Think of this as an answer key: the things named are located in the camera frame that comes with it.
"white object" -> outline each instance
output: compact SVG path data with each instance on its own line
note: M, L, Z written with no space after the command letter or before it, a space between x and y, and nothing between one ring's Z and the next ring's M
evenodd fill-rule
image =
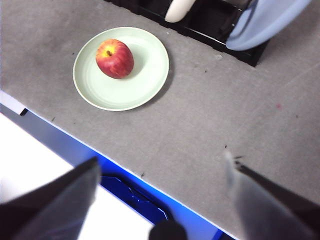
M196 0L173 0L166 12L164 20L169 23L181 21L191 9Z
M73 167L0 113L0 203L63 175ZM147 240L152 224L98 187L78 240Z
M26 108L21 102L2 90L0 90L0 103L18 115L20 115Z

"light green plate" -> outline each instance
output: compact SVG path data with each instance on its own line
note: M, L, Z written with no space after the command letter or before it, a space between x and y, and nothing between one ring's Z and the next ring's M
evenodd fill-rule
M134 67L125 78L105 75L96 63L96 51L107 39L125 43L132 52ZM117 27L96 35L82 47L73 65L73 81L88 103L100 109L123 111L153 98L164 85L168 71L168 54L158 38L139 28Z

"apple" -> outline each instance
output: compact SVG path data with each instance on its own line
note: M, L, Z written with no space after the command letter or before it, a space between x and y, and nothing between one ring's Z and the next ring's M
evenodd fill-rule
M100 70L114 79L128 76L134 68L134 57L122 41L108 39L96 51L95 60Z

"black object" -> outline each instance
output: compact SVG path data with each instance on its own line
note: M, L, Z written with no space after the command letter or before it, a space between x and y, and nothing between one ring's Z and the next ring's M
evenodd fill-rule
M187 233L175 221L162 221L151 229L148 240L187 240Z
M214 49L230 54L253 67L258 63L268 41L244 51L234 51L225 43L243 10L224 0L196 0L190 11L179 22L165 21L172 0L105 0L132 13L142 15L160 25L176 30Z
M320 240L320 206L228 162L229 194L248 240Z
M20 116L24 116L26 115L26 113L28 112L28 109L23 109L22 112L20 113Z
M219 238L219 240L234 240L232 237L230 237L229 235L222 233L221 237Z
M0 204L0 239L76 240L100 174L92 158L45 186Z

